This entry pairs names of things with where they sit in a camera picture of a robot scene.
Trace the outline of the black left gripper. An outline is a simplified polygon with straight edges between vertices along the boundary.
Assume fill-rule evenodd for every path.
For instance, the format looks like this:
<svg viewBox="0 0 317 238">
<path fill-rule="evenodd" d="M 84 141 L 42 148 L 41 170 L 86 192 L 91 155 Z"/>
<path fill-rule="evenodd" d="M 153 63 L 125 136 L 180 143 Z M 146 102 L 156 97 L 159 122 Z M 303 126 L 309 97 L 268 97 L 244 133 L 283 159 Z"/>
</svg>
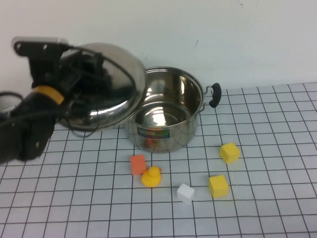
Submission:
<svg viewBox="0 0 317 238">
<path fill-rule="evenodd" d="M 60 87 L 62 92 L 70 92 L 82 78 L 82 74 L 73 70 L 63 72 L 60 79 L 60 66 L 79 65 L 83 62 L 82 50 L 70 49 L 64 53 L 43 54 L 28 57 L 32 77 L 31 87 L 46 85 Z"/>
</svg>

